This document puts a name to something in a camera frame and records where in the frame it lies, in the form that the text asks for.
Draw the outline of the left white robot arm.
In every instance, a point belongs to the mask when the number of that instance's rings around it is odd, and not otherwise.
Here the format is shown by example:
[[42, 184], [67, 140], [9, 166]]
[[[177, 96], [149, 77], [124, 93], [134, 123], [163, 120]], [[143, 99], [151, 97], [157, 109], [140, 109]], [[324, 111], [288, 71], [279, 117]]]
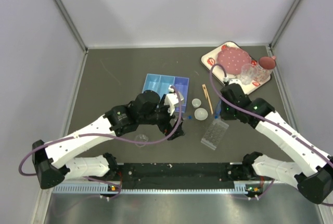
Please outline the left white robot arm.
[[118, 174], [114, 156], [104, 153], [96, 157], [80, 154], [103, 142], [123, 141], [123, 135], [137, 130], [140, 125], [154, 125], [164, 134], [165, 140], [184, 135], [183, 119], [175, 116], [184, 98], [175, 87], [160, 97], [147, 90], [128, 104], [111, 108], [88, 126], [57, 140], [55, 143], [33, 143], [33, 166], [41, 189], [53, 188], [65, 180], [80, 177], [104, 177], [113, 180]]

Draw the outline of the clear acrylic test tube rack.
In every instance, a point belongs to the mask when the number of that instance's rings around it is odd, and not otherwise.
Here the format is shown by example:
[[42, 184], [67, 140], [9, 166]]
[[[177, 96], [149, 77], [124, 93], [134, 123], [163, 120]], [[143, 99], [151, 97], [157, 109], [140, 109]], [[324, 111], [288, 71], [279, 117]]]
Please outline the clear acrylic test tube rack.
[[229, 125], [223, 122], [220, 118], [214, 119], [203, 135], [201, 143], [212, 150], [216, 150], [228, 127]]

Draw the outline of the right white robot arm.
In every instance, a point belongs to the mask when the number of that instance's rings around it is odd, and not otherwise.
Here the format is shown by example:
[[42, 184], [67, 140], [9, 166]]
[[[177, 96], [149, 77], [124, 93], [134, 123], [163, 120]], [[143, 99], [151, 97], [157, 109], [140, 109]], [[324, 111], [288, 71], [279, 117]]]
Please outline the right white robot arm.
[[292, 159], [285, 162], [259, 152], [247, 154], [242, 161], [244, 176], [249, 180], [270, 177], [296, 188], [314, 204], [323, 203], [332, 192], [332, 156], [307, 141], [266, 100], [251, 101], [239, 84], [226, 85], [218, 95], [223, 120], [250, 125]]

